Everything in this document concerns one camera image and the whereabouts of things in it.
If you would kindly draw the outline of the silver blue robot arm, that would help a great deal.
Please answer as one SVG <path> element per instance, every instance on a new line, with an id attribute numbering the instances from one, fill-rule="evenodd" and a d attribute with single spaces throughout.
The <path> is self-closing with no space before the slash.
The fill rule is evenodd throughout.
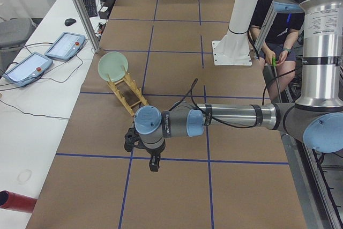
<path id="1" fill-rule="evenodd" d="M 199 136 L 210 124 L 247 129 L 266 127 L 285 132 L 322 153 L 342 149 L 342 0 L 275 0 L 277 12 L 304 11 L 302 92 L 293 103 L 259 105 L 195 104 L 182 101 L 161 112 L 153 106 L 137 110 L 124 147 L 150 154 L 152 172 L 159 169 L 165 140 Z"/>

